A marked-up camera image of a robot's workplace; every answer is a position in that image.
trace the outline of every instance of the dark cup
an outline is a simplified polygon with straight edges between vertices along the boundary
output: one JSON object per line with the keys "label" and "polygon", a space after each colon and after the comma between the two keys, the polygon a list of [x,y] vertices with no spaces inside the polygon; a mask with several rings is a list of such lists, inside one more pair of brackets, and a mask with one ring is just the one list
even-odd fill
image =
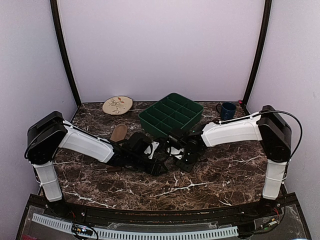
{"label": "dark cup", "polygon": [[230,120],[234,118],[237,107],[232,102],[224,102],[217,104],[215,109],[220,114],[221,120]]}

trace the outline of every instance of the black metal frame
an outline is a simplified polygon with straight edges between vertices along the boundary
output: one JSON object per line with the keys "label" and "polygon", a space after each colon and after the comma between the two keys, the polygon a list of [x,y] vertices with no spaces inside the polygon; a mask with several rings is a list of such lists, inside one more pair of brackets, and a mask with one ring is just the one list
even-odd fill
{"label": "black metal frame", "polygon": [[[295,193],[284,194],[285,205],[290,206],[295,204],[304,232],[308,239],[311,239],[310,231],[306,223],[306,219],[302,212],[300,203]],[[277,199],[281,207],[284,207],[284,197]],[[142,224],[142,225],[176,225],[176,224],[195,224],[195,223],[211,223],[218,222],[219,225],[232,225],[239,228],[252,225],[256,216],[242,216],[241,212],[246,212],[248,209],[254,209],[259,202],[252,202],[237,206],[226,206],[209,208],[205,210],[184,210],[184,211],[138,211],[138,210],[121,210],[109,209],[101,207],[93,207],[67,203],[74,212],[78,222],[94,227],[108,226],[110,223],[127,223],[127,224]],[[47,208],[47,201],[42,196],[31,194],[24,209],[24,213],[19,225],[16,239],[20,240],[23,233],[24,223],[30,206],[44,209],[44,213],[56,217],[55,213]]]}
{"label": "black metal frame", "polygon": [[[62,32],[62,27],[61,27],[61,22],[60,22],[60,17],[59,17],[59,9],[58,9],[58,3],[57,0],[50,0],[51,3],[51,11],[52,11],[52,17],[53,17],[53,22],[54,22],[54,28],[55,28],[55,33],[56,33],[56,38],[58,40],[59,48],[60,48],[60,53],[62,57],[62,61],[64,64],[65,72],[70,84],[70,88],[73,94],[73,98],[76,102],[76,105],[78,108],[81,106],[82,102],[79,96],[79,92],[76,86],[76,82],[71,70],[68,54],[67,54],[67,49],[66,49],[66,44]],[[249,114],[247,110],[247,104],[252,92],[252,89],[254,87],[255,79],[257,76],[262,52],[264,49],[265,45],[265,39],[267,35],[267,29],[268,29],[268,24],[269,24],[269,18],[270,18],[270,12],[271,12],[271,5],[272,5],[272,0],[265,0],[264,3],[264,11],[263,11],[263,17],[262,17],[262,24],[261,24],[261,29],[260,29],[260,35],[259,35],[259,40],[253,60],[253,65],[250,73],[250,77],[248,80],[248,84],[246,86],[246,90],[243,96],[243,99],[241,101],[241,107],[243,108],[245,114]]]}

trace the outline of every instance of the red object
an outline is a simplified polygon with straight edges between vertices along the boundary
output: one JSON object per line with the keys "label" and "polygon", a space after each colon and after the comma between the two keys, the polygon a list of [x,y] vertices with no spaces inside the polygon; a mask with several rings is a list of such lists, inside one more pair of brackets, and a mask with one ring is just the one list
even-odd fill
{"label": "red object", "polygon": [[30,237],[30,236],[27,236],[27,235],[22,235],[22,239],[23,240],[39,240],[38,238]]}

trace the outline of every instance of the plate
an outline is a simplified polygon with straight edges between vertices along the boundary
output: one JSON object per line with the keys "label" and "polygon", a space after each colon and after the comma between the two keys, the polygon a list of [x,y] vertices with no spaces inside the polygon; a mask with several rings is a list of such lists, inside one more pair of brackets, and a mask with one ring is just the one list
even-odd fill
{"label": "plate", "polygon": [[109,98],[102,106],[102,110],[110,115],[122,115],[130,110],[133,101],[127,96],[114,96]]}

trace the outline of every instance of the white wall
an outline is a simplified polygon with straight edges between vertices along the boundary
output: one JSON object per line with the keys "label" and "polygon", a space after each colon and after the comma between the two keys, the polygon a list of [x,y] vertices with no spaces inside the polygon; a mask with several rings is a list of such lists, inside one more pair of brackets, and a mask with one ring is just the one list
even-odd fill
{"label": "white wall", "polygon": [[49,0],[0,1],[0,239],[13,240],[30,193],[24,159],[27,130],[58,110],[76,111],[54,30]]}
{"label": "white wall", "polygon": [[[312,239],[320,239],[320,1],[273,1],[250,112],[270,104],[296,115],[304,130],[286,186],[296,192]],[[299,137],[294,120],[293,147]]]}
{"label": "white wall", "polygon": [[252,68],[264,0],[60,0],[83,102],[116,95],[238,101]]}

